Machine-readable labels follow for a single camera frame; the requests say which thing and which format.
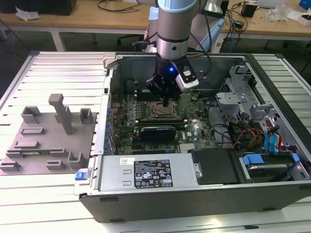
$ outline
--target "warning label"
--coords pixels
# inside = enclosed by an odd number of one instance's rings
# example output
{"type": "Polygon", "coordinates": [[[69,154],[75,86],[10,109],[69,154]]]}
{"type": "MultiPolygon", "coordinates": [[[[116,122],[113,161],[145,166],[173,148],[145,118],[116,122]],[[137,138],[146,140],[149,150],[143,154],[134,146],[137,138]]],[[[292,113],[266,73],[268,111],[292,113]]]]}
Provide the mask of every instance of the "warning label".
{"type": "Polygon", "coordinates": [[[134,162],[135,188],[173,187],[169,160],[134,162]]]}

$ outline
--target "blue latch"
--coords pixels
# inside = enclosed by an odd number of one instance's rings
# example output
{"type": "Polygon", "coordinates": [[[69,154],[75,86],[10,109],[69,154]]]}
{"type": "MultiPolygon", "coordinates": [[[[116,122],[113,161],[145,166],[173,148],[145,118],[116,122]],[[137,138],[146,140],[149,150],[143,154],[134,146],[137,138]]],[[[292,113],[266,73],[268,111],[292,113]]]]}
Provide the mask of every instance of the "blue latch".
{"type": "Polygon", "coordinates": [[[77,171],[76,176],[74,178],[76,181],[85,181],[87,180],[87,171],[77,171]]]}
{"type": "Polygon", "coordinates": [[[260,154],[247,154],[243,157],[245,165],[250,164],[264,164],[264,161],[260,154]]]}
{"type": "Polygon", "coordinates": [[[295,163],[298,163],[300,161],[300,158],[296,153],[293,153],[292,157],[293,157],[293,160],[295,161],[295,163]]]}

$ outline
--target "black cable on desk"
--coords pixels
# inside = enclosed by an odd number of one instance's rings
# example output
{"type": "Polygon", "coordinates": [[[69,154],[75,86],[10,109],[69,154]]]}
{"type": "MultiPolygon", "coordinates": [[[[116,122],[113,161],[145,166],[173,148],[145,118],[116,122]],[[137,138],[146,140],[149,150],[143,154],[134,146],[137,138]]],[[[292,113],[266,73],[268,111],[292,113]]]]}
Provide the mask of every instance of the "black cable on desk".
{"type": "Polygon", "coordinates": [[[100,2],[97,4],[98,8],[100,8],[100,9],[102,9],[102,10],[104,10],[104,11],[109,11],[109,12],[113,12],[113,13],[129,13],[129,12],[134,11],[134,8],[140,5],[140,4],[136,4],[136,5],[134,5],[134,6],[126,7],[126,8],[123,8],[123,9],[111,10],[111,9],[107,9],[107,8],[105,8],[105,7],[102,7],[101,4],[102,4],[103,2],[106,2],[106,0],[100,1],[100,2]]]}

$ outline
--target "black cable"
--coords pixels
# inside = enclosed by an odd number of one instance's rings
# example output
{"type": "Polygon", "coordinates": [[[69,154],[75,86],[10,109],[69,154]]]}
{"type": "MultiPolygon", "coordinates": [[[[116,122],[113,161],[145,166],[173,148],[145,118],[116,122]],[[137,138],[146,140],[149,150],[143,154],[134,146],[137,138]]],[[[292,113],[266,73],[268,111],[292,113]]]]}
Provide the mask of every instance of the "black cable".
{"type": "Polygon", "coordinates": [[[147,38],[144,39],[143,41],[148,41],[148,40],[150,40],[152,37],[154,37],[155,35],[157,35],[157,32],[153,33],[151,36],[147,37],[147,38]]]}
{"type": "MultiPolygon", "coordinates": [[[[216,129],[214,129],[213,126],[211,125],[210,121],[208,120],[209,110],[210,110],[210,107],[211,107],[212,102],[214,102],[214,101],[216,101],[216,97],[214,97],[214,98],[210,101],[210,103],[209,103],[209,105],[208,105],[208,108],[207,108],[207,113],[206,113],[207,124],[208,124],[208,126],[209,126],[211,129],[214,130],[215,133],[217,133],[217,134],[223,136],[224,138],[228,139],[228,141],[231,142],[231,143],[233,144],[234,142],[231,140],[230,137],[228,137],[228,136],[226,136],[224,133],[221,133],[221,132],[217,131],[216,129]]],[[[235,142],[236,142],[237,144],[239,144],[239,145],[242,145],[242,146],[244,146],[244,147],[247,147],[246,145],[244,145],[244,144],[243,144],[242,142],[240,142],[239,140],[236,140],[235,142]]]]}
{"type": "Polygon", "coordinates": [[[245,26],[244,29],[241,29],[241,33],[244,32],[244,31],[247,29],[247,27],[248,27],[247,19],[246,19],[243,15],[241,15],[239,12],[237,12],[237,11],[234,11],[234,10],[228,10],[228,11],[231,11],[231,12],[234,12],[234,13],[238,14],[239,16],[241,16],[241,17],[245,20],[246,26],[245,26]]]}
{"type": "Polygon", "coordinates": [[[131,12],[131,11],[129,11],[129,10],[131,10],[132,8],[135,8],[135,7],[137,7],[137,6],[140,5],[140,4],[136,4],[136,5],[134,5],[134,6],[126,7],[126,8],[123,8],[123,9],[110,10],[110,9],[107,9],[107,8],[104,8],[104,7],[100,6],[101,3],[103,3],[103,2],[106,2],[106,0],[100,1],[100,2],[97,4],[98,8],[100,8],[100,9],[102,9],[102,10],[104,10],[104,11],[109,11],[109,12],[113,12],[113,13],[129,13],[129,12],[131,12]]]}
{"type": "Polygon", "coordinates": [[[213,63],[212,60],[209,56],[209,54],[207,53],[207,51],[205,50],[205,48],[203,47],[203,45],[200,43],[200,41],[192,34],[190,33],[191,37],[195,40],[195,42],[199,45],[199,47],[201,48],[201,50],[203,51],[204,55],[207,57],[208,60],[208,67],[209,69],[206,71],[206,73],[204,75],[207,75],[208,73],[210,73],[210,71],[212,70],[213,67],[213,63]]]}
{"type": "Polygon", "coordinates": [[[209,28],[209,22],[208,22],[208,18],[207,18],[207,12],[204,11],[204,14],[205,14],[205,20],[206,20],[207,31],[208,31],[208,36],[209,36],[209,49],[207,50],[207,52],[211,52],[212,51],[212,36],[210,34],[210,28],[209,28]]]}
{"type": "Polygon", "coordinates": [[[238,2],[233,4],[233,6],[231,7],[232,10],[235,10],[238,6],[243,6],[245,4],[244,1],[238,2]]]}
{"type": "Polygon", "coordinates": [[[31,49],[16,35],[16,33],[15,33],[12,29],[10,29],[10,28],[8,27],[8,25],[6,25],[6,24],[2,21],[2,19],[0,19],[0,21],[1,21],[1,23],[2,23],[7,29],[9,29],[9,30],[11,31],[11,33],[14,34],[14,36],[16,36],[16,38],[28,49],[28,51],[31,51],[31,49]]]}
{"type": "Polygon", "coordinates": [[[307,68],[307,66],[309,65],[310,62],[311,62],[311,59],[308,60],[308,62],[305,64],[305,66],[302,68],[302,70],[300,71],[299,74],[302,74],[302,72],[307,68]]]}
{"type": "Polygon", "coordinates": [[[224,44],[226,43],[226,41],[228,40],[228,37],[229,37],[229,35],[230,35],[230,32],[231,32],[231,30],[232,30],[232,13],[231,12],[229,12],[228,10],[227,10],[227,12],[226,12],[226,15],[225,16],[227,16],[228,18],[229,18],[229,31],[228,31],[228,34],[227,34],[227,36],[224,38],[224,41],[223,41],[223,44],[222,44],[222,46],[221,46],[221,48],[224,46],[224,44]]]}
{"type": "Polygon", "coordinates": [[[132,45],[138,45],[138,44],[156,45],[156,41],[149,42],[149,41],[139,40],[139,41],[134,42],[132,45]]]}

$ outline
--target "cable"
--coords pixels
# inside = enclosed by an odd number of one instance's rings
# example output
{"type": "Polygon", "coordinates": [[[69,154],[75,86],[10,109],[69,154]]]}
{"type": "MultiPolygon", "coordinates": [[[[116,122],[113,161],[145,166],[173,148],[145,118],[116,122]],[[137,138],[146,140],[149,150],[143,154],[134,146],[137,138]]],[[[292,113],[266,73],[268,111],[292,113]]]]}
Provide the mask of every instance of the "cable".
{"type": "Polygon", "coordinates": [[[149,40],[157,35],[157,32],[153,33],[151,36],[145,38],[144,40],[139,40],[134,42],[132,45],[137,45],[137,44],[147,44],[147,45],[156,45],[156,41],[150,42],[149,40]]]}
{"type": "Polygon", "coordinates": [[[10,29],[10,28],[2,21],[1,18],[0,18],[0,21],[1,21],[1,23],[2,23],[7,29],[9,29],[9,30],[11,31],[11,33],[14,34],[14,36],[16,36],[16,38],[28,49],[28,51],[31,51],[31,49],[16,35],[16,33],[15,33],[12,29],[10,29]]]}
{"type": "Polygon", "coordinates": [[[153,33],[151,36],[147,37],[147,38],[144,39],[143,41],[148,41],[148,40],[150,40],[152,37],[154,37],[155,35],[157,35],[157,32],[153,33]]]}
{"type": "Polygon", "coordinates": [[[302,72],[307,68],[307,66],[309,65],[310,62],[311,62],[311,59],[308,60],[308,62],[305,64],[305,66],[302,68],[302,70],[299,72],[299,74],[302,74],[302,72]]]}
{"type": "Polygon", "coordinates": [[[24,61],[25,61],[25,58],[22,57],[23,60],[20,60],[20,59],[17,58],[17,55],[14,53],[14,41],[15,41],[15,38],[16,38],[16,36],[14,35],[13,41],[12,41],[12,46],[11,46],[12,54],[13,54],[13,56],[15,57],[16,60],[18,60],[18,61],[20,61],[20,62],[24,62],[24,61]]]}
{"type": "Polygon", "coordinates": [[[102,9],[104,11],[109,11],[109,12],[113,12],[113,13],[130,13],[130,12],[136,11],[137,9],[134,9],[134,8],[140,5],[140,4],[136,4],[134,6],[126,7],[126,8],[123,8],[123,9],[110,10],[110,9],[107,9],[107,8],[101,6],[101,3],[103,3],[103,2],[106,2],[106,0],[100,1],[97,4],[98,8],[100,8],[100,9],[102,9]]]}
{"type": "Polygon", "coordinates": [[[233,4],[233,6],[231,7],[232,10],[235,10],[238,6],[243,6],[245,4],[244,1],[238,2],[233,4]]]}
{"type": "Polygon", "coordinates": [[[207,50],[207,52],[211,52],[212,51],[212,36],[210,34],[210,28],[209,28],[209,22],[208,22],[208,18],[207,18],[207,12],[204,11],[204,14],[205,14],[205,20],[206,20],[207,31],[208,31],[208,36],[209,36],[209,49],[207,50]]]}
{"type": "Polygon", "coordinates": [[[232,41],[231,41],[231,46],[230,46],[229,53],[232,53],[232,49],[233,49],[233,43],[234,43],[234,32],[235,32],[235,30],[233,31],[232,41]]]}
{"type": "Polygon", "coordinates": [[[234,11],[234,10],[228,10],[228,11],[230,11],[230,12],[234,12],[234,13],[238,14],[239,16],[241,16],[241,17],[245,20],[245,22],[246,22],[246,26],[245,26],[245,28],[244,28],[244,29],[242,29],[242,30],[241,30],[241,33],[242,33],[242,32],[244,32],[244,31],[247,29],[247,27],[248,27],[248,22],[247,22],[247,19],[246,19],[243,15],[241,15],[239,12],[237,12],[237,11],[234,11]]]}
{"type": "Polygon", "coordinates": [[[195,40],[195,42],[199,45],[199,47],[201,48],[201,50],[203,51],[203,54],[200,55],[200,56],[203,56],[203,55],[206,55],[207,57],[207,60],[208,60],[208,67],[209,69],[206,71],[206,73],[204,75],[207,75],[208,73],[210,73],[210,71],[212,70],[212,67],[213,67],[213,63],[212,63],[212,60],[209,56],[209,54],[207,53],[207,51],[204,49],[203,45],[200,43],[200,41],[192,34],[190,33],[191,37],[195,40]]]}

